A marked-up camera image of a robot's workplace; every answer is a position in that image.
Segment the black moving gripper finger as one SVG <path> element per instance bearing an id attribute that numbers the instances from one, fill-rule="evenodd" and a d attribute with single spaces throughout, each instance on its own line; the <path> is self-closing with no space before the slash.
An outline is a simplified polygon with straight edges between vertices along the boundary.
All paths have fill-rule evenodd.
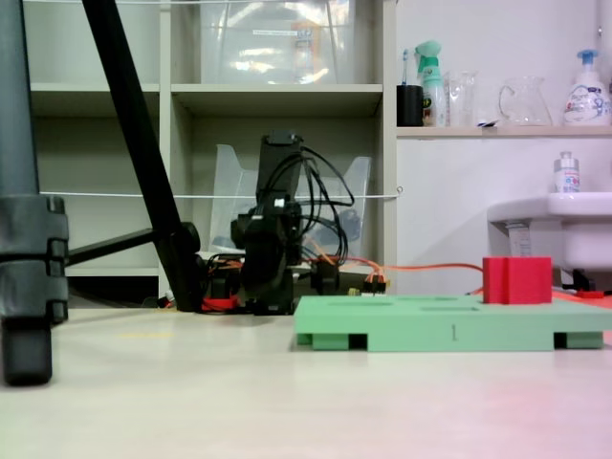
<path id="1" fill-rule="evenodd" d="M 269 252 L 246 250 L 240 279 L 251 306 L 283 306 L 283 271 Z"/>

